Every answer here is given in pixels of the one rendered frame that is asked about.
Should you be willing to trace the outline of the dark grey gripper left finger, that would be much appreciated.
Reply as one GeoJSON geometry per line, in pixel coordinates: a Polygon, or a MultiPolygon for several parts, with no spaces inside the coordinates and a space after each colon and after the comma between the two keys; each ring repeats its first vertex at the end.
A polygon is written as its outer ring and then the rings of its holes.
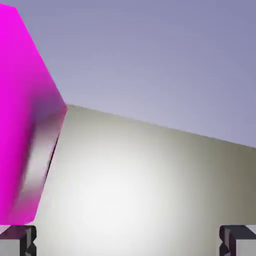
{"type": "Polygon", "coordinates": [[[0,256],[37,256],[34,225],[11,225],[0,234],[0,256]]]}

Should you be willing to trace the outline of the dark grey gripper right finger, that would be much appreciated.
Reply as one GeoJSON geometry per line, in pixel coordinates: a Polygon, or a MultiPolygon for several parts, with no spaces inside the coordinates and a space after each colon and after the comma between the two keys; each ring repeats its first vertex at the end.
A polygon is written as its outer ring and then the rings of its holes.
{"type": "Polygon", "coordinates": [[[219,256],[256,256],[256,233],[246,225],[221,225],[219,256]]]}

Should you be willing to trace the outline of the large magenta box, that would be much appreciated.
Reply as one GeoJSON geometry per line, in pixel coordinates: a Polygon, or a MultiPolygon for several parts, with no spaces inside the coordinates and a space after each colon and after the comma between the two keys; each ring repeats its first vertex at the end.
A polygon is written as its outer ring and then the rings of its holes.
{"type": "Polygon", "coordinates": [[[66,113],[18,10],[0,4],[0,225],[35,219],[66,113]]]}

